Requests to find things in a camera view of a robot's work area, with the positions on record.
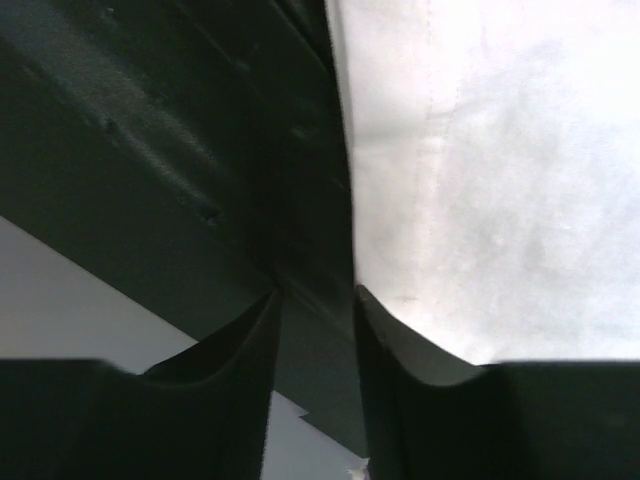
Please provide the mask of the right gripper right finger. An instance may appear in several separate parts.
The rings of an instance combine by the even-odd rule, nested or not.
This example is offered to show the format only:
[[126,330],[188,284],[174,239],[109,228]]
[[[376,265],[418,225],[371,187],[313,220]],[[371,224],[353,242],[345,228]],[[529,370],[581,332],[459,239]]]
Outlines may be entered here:
[[364,287],[354,333],[374,479],[635,479],[639,365],[471,365]]

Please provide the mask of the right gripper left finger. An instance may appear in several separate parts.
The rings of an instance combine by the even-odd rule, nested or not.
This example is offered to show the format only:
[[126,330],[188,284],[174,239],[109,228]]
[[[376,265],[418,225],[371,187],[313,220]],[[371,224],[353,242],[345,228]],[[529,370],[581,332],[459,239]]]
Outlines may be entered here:
[[1,364],[5,479],[257,479],[280,338],[270,292],[136,375],[93,359]]

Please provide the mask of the white printed t-shirt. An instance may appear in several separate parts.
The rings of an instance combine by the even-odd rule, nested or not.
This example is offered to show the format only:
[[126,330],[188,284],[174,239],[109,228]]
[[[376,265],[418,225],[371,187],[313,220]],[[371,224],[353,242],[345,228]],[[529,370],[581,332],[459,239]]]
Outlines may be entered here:
[[357,281],[472,364],[639,356],[639,5],[330,1]]

